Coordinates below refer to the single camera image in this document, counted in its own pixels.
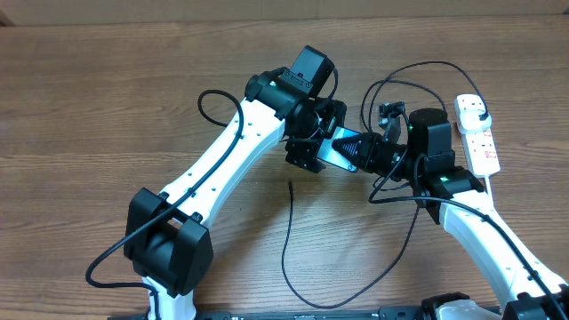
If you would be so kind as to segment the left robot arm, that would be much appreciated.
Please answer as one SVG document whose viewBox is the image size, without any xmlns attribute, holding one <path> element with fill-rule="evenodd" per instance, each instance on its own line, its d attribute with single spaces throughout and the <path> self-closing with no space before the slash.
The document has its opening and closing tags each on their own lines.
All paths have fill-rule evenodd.
<svg viewBox="0 0 569 320">
<path fill-rule="evenodd" d="M 305 46 L 293 65 L 254 75 L 221 135 L 179 178 L 155 194 L 142 188 L 131 200 L 124 256 L 148 290 L 148 319 L 193 319 L 193 291 L 211 266 L 210 229 L 235 187 L 280 141 L 285 160 L 318 173 L 346 106 L 319 93 L 333 62 Z"/>
</svg>

